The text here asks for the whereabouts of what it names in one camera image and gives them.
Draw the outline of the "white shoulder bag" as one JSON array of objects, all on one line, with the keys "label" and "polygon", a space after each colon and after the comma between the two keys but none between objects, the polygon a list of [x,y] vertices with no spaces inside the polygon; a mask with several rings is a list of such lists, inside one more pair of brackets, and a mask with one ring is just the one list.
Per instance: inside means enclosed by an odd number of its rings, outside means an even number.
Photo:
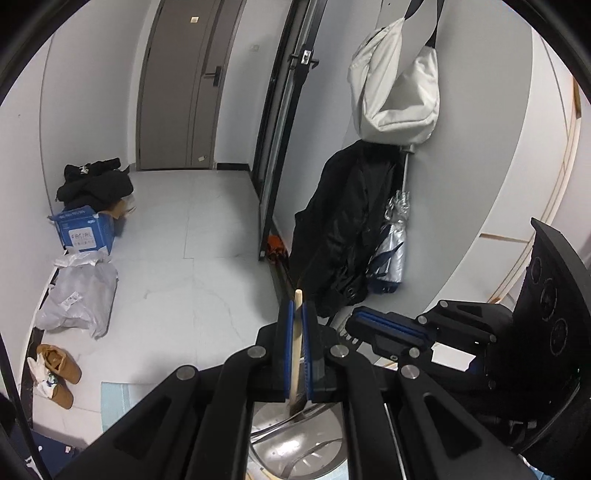
[{"label": "white shoulder bag", "polygon": [[401,67],[404,26],[423,3],[367,36],[353,54],[348,81],[353,127],[362,140],[384,145],[419,145],[432,136],[440,114],[438,30],[406,67]]}]

